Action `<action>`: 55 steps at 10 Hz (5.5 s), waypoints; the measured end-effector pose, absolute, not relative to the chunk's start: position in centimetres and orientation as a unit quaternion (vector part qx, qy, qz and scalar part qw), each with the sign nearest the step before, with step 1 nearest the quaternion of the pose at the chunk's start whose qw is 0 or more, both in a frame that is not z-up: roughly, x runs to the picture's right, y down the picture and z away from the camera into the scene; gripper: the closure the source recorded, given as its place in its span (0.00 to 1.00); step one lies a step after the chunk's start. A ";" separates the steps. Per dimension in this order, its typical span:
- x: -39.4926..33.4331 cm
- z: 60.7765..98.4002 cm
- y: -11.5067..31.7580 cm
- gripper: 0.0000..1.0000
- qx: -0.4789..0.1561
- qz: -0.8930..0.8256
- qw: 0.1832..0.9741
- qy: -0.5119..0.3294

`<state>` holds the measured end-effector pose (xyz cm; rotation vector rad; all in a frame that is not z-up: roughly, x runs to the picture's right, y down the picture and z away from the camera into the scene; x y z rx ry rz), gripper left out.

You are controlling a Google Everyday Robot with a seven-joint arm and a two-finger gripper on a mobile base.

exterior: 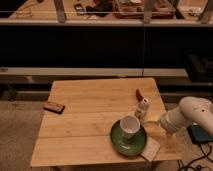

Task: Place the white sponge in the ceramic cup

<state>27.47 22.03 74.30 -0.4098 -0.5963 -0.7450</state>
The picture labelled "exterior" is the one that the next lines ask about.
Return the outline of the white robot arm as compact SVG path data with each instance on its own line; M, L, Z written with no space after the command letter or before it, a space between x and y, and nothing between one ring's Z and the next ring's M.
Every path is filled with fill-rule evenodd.
M187 96L178 105L144 124L159 124L168 134L174 134L182 127L198 124L210 136L213 136L213 103L206 98Z

